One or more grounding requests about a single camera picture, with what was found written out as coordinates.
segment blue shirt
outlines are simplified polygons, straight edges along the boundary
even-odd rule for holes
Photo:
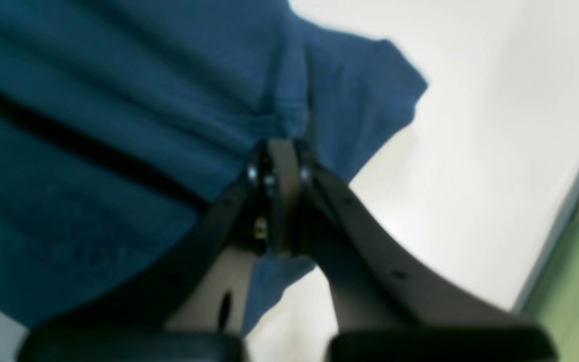
[[[211,202],[264,138],[306,138],[350,181],[426,83],[388,41],[285,0],[0,0],[0,92]],[[0,118],[0,310],[28,327],[98,297],[193,227],[193,209]],[[312,262],[257,262],[249,331]]]

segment black stripe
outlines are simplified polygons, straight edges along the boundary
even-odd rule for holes
[[[204,213],[209,203],[147,163],[107,146],[0,94],[0,116],[57,147]]]

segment blue fabric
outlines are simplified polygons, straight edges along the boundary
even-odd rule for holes
[[[0,92],[209,202],[263,138],[307,138],[350,181],[425,88],[388,41],[319,28],[285,0],[0,0]],[[196,218],[0,119],[0,309],[21,323],[108,291]],[[312,268],[260,259],[244,332]]]

